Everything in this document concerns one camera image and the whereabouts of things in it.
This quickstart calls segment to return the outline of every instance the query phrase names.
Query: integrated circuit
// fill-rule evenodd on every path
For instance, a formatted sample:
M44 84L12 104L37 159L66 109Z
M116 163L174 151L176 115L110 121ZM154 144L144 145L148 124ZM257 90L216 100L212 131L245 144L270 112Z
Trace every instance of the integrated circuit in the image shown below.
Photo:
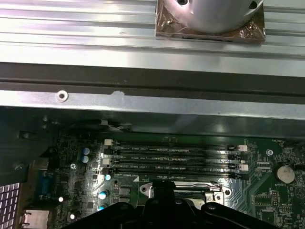
M123 196L127 196L130 193L130 188L129 187L120 187L119 189L119 194Z
M120 197L119 202L129 203L130 199L129 197Z

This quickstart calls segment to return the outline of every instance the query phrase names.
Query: chip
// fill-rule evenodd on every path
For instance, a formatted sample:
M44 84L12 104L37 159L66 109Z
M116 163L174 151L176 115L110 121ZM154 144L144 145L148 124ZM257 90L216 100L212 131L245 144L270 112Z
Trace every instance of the chip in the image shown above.
M87 203L87 208L92 209L93 208L93 202L88 202Z
M126 195L129 195L129 193L130 193L130 188L129 187L121 187L120 188L120 192L119 192L120 195L126 196Z
M129 203L129 198L128 197L120 197L119 202Z

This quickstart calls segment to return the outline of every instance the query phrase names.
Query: green circuit board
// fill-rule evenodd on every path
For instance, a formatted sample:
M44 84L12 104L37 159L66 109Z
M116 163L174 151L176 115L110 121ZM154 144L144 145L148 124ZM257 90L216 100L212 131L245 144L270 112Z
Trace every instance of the green circuit board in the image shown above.
M112 140L111 146L105 145L105 139L108 142ZM128 148L124 147L128 144L136 144L137 147L133 146L128 152L126 150ZM187 155L190 149L198 150L203 146L217 148L216 150L213 148L209 153L215 151L221 156L227 156L229 153L233 154L234 158L232 155L224 160L217 158L219 168L205 169L201 165L184 166L185 162L181 161L183 157L179 159L182 167L180 164L176 167L164 167L162 166L164 156L156 158L149 155L149 149L155 147L166 149L167 153L169 149L170 152L175 149L176 153ZM247 146L247 150L233 149L236 146ZM75 209L81 212L80 217L85 217L116 202L129 202L135 207L144 205L148 196L143 193L141 187L156 179L170 179L179 182L211 182L227 187L230 192L229 195L224 196L224 205L280 228L305 229L303 181L305 163L299 156L300 152L298 151L297 154L295 148L285 140L146 133L65 132L60 134L56 147L56 153L50 157L51 167L48 170L55 177L56 188L51 191L51 196L69 195L70 198L58 207L59 213L53 224L55 228L73 222L68 215ZM87 155L89 161L86 163L81 161L85 148L90 150ZM124 149L127 156L114 154L108 156L104 153L106 149L109 151L111 148L114 152ZM141 151L141 155L129 157L127 153L135 154L135 149L138 150L137 152ZM238 167L233 168L232 165L236 163L237 158ZM152 160L156 160L154 165L147 166L146 163ZM155 166L156 172L145 174L143 171L150 171L151 166ZM289 176L281 173L279 177L278 172L285 173L286 168L290 169ZM107 178L102 172L105 169L109 173ZM172 169L174 173L165 176L162 173L165 169Z

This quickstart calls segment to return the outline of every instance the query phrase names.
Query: black ram slot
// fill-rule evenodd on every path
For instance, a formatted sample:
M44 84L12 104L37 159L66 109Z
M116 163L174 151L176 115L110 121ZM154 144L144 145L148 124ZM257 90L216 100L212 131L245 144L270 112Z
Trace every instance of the black ram slot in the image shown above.
M227 152L236 152L240 153L240 151L233 151L228 149L213 149L213 148L179 148L179 147L133 147L133 146L112 146L111 149L114 150L123 150L123 151L149 151L149 152L177 152L177 153L190 153L190 152L200 152L200 153L207 153L207 152L219 152L219 151L227 151Z
M240 159L239 155L234 154L201 154L201 153L193 153L193 152L187 152L187 153L181 153L181 152L149 152L149 151L116 151L114 152L116 155L120 156L150 156L150 157L204 157L204 158L214 158L214 159L228 159L228 160L238 160Z
M237 159L228 159L228 157L221 157L221 158L197 158L197 157L180 157L180 156L143 156L143 155L119 155L116 157L117 160L130 160L130 161L145 161L151 163L159 163L159 162L177 162L177 163L188 163L188 164L202 164L202 163L222 163L222 161L226 161L226 163L230 164L240 164L239 160Z
M221 172L217 169L225 169L227 167L212 167L212 166L168 166L168 165L147 165L147 164L114 164L111 168L126 168L126 169L143 169L155 171L183 171L183 172Z
M213 149L213 150L238 150L238 146L225 146L225 145L202 145L198 147L197 145L181 145L179 143L175 144L174 147L169 147L168 144L165 143L139 143L139 142L120 142L120 146L122 147L138 147L138 148L171 148L171 149L198 149L198 150L206 150L206 149Z
M147 165L147 166L180 166L180 167L205 167L205 168L228 168L237 169L237 164L231 163L202 163L202 162L183 162L183 161L152 161L152 160L115 160L119 165Z
M151 176L172 176L187 177L189 179L198 179L198 177L221 177L221 178L241 178L238 173L228 172L199 172L199 171L170 171L170 170L141 170L136 168L114 168L111 169L114 174L133 174L133 175L151 175Z

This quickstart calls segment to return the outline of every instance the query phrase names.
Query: screw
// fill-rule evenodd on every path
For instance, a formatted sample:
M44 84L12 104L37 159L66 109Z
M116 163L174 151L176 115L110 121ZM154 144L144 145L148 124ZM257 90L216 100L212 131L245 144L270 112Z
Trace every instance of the screw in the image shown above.
M251 29L251 30L256 30L256 25L255 25L255 23L254 23L254 21L252 21L250 24L249 24L249 29Z
M166 22L166 24L168 24L168 25L170 25L170 24L172 24L173 23L173 19L172 18L170 18L169 20L167 20L167 22Z
M267 149L267 150L266 150L266 154L267 154L268 156L272 156L272 155L273 155L273 150Z
M17 164L14 168L15 171L23 169L23 164Z
M215 210L215 209L216 209L216 206L214 206L214 205L209 205L209 206L208 206L208 209L210 209L210 210Z
M66 91L59 91L56 93L56 100L59 103L66 102L69 97L69 94Z
M71 168L71 169L76 169L76 164L72 163L72 164L70 165L70 168Z
M180 200L180 199L177 199L177 200L175 201L175 203L178 204L178 205L183 204L182 200Z

